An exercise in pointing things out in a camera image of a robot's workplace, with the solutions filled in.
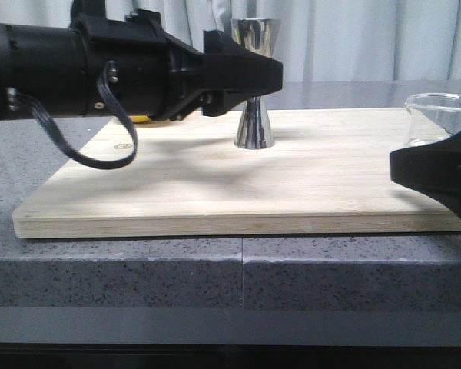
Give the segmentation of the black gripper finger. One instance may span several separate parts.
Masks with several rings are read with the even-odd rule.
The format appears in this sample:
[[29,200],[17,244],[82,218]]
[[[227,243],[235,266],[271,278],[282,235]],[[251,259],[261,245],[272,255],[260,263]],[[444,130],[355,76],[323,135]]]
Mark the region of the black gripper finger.
[[204,56],[202,115],[217,117],[252,98],[282,89],[283,64],[253,52]]
[[461,131],[436,143],[392,151],[390,179],[436,200],[461,219]]

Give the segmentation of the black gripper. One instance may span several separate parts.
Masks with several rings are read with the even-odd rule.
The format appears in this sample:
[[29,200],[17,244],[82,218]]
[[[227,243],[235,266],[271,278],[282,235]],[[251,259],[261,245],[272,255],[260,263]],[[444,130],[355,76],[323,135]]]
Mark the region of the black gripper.
[[[204,56],[169,35],[158,12],[138,9],[123,21],[103,8],[73,8],[71,29],[80,36],[90,81],[105,76],[129,115],[182,119],[198,107]],[[204,30],[204,54],[246,54],[229,35]]]

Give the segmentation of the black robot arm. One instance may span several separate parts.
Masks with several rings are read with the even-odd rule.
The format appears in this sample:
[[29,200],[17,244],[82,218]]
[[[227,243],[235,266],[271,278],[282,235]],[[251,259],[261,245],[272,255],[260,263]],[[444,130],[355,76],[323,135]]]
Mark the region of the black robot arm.
[[26,119],[9,88],[36,98],[55,118],[107,116],[96,81],[114,62],[116,99],[129,115],[181,120],[200,109],[220,116],[249,98],[279,91],[283,66],[218,30],[198,51],[169,35],[157,12],[139,9],[123,21],[103,1],[75,1],[68,28],[0,24],[0,121]]

